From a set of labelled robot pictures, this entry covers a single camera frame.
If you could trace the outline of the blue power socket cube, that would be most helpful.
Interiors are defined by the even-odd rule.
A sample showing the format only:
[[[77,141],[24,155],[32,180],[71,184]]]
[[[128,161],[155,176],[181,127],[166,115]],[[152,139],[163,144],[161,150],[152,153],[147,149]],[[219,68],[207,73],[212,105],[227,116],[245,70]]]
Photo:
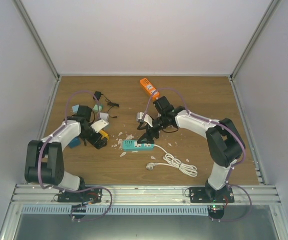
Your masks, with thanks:
[[[68,147],[72,149],[79,146],[80,144],[81,144],[80,139],[78,137],[75,137],[68,143]]]

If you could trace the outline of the yellow socket cube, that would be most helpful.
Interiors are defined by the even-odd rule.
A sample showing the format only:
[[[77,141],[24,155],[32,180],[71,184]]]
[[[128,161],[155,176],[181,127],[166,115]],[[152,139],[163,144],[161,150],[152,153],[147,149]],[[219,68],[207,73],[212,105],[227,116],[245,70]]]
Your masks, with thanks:
[[[106,139],[107,141],[109,140],[108,134],[104,130],[100,130],[99,134],[101,135],[101,139]]]

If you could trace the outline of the green charger plug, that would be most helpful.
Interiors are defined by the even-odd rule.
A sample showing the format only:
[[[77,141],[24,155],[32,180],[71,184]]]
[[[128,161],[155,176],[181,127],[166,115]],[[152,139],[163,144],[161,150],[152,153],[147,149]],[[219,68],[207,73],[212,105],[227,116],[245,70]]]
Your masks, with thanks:
[[[102,104],[95,104],[94,107],[93,107],[93,111],[95,111],[97,113],[101,112],[102,109],[103,109]]]

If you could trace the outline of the light blue charger plug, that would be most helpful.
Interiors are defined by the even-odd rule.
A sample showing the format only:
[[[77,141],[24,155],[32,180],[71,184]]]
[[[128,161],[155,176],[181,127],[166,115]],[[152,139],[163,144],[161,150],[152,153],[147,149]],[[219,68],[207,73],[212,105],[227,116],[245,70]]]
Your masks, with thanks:
[[[77,113],[77,111],[78,111],[78,108],[79,108],[79,105],[77,104],[77,105],[74,105],[74,106],[72,106],[72,112],[73,113]]]

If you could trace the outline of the black adapter with cable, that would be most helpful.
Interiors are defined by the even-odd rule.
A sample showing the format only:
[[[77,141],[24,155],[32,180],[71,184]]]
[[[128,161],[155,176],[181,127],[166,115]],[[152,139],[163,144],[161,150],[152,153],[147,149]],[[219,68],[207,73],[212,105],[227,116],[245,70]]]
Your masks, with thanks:
[[[97,100],[100,100],[100,98],[103,96],[105,98],[105,101],[107,103],[107,106],[109,106],[109,109],[107,110],[107,114],[110,116],[109,111],[110,109],[116,107],[119,108],[120,105],[118,103],[110,101],[102,92],[100,91],[95,91],[94,96],[96,97]]]

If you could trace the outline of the orange power socket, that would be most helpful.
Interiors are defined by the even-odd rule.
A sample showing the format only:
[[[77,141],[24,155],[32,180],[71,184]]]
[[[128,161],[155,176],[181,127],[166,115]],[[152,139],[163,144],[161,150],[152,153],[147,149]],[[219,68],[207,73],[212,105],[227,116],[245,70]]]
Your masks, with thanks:
[[[153,100],[158,99],[160,96],[159,91],[153,86],[153,84],[147,79],[142,78],[139,80],[140,86],[144,89],[144,91],[152,97]]]

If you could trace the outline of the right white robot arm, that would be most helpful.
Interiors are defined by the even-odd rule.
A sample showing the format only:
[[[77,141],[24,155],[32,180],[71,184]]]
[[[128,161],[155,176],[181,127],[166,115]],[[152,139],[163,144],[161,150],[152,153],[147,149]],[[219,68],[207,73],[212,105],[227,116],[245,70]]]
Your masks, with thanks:
[[[152,118],[146,112],[138,112],[137,129],[145,133],[137,140],[139,144],[153,144],[159,138],[159,132],[169,126],[186,129],[207,140],[210,156],[214,161],[211,174],[205,183],[205,196],[212,203],[219,201],[228,190],[231,171],[238,159],[245,158],[245,144],[233,121],[209,119],[197,115],[183,106],[174,107],[166,97],[153,102],[159,113]]]

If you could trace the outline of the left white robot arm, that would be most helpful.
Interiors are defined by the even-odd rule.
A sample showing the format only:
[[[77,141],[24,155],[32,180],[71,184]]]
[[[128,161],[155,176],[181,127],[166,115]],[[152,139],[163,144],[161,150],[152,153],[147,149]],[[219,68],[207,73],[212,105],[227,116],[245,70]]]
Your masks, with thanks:
[[[83,179],[65,170],[63,150],[74,138],[80,138],[98,150],[107,145],[109,137],[104,128],[109,122],[102,118],[91,122],[92,112],[90,107],[80,105],[77,112],[66,117],[50,135],[28,143],[25,165],[27,182],[39,183],[42,188],[65,190],[76,202],[86,198]]]

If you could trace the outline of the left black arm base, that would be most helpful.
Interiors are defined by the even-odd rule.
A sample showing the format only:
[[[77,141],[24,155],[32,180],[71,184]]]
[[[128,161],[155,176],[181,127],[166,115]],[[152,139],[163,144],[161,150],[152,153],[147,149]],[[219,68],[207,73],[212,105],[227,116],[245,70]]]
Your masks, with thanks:
[[[102,190],[95,188],[80,193],[59,191],[53,200],[58,203],[96,204],[101,202],[101,198]]]

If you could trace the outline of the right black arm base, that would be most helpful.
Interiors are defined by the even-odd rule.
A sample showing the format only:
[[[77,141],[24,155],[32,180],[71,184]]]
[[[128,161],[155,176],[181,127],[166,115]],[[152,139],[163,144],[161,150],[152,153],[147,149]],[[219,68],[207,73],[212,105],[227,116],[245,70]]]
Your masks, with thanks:
[[[224,204],[235,202],[232,189],[227,186],[220,190],[214,190],[209,184],[191,186],[184,191],[184,195],[190,198],[191,203]]]

